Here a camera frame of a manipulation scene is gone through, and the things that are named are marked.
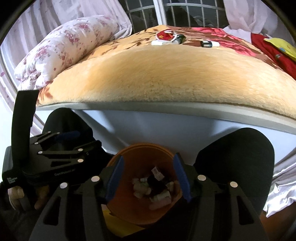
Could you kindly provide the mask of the person's left hand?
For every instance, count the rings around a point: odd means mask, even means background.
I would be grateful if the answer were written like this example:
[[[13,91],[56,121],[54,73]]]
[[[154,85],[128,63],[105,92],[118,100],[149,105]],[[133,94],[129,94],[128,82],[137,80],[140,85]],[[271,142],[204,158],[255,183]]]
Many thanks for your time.
[[[47,196],[49,193],[49,186],[43,186],[36,191],[37,194],[34,194],[33,200],[36,202],[34,203],[34,209],[40,209],[47,200]],[[21,201],[25,198],[29,199],[20,186],[12,187],[8,189],[8,197],[9,202],[14,210],[20,211],[23,207]]]

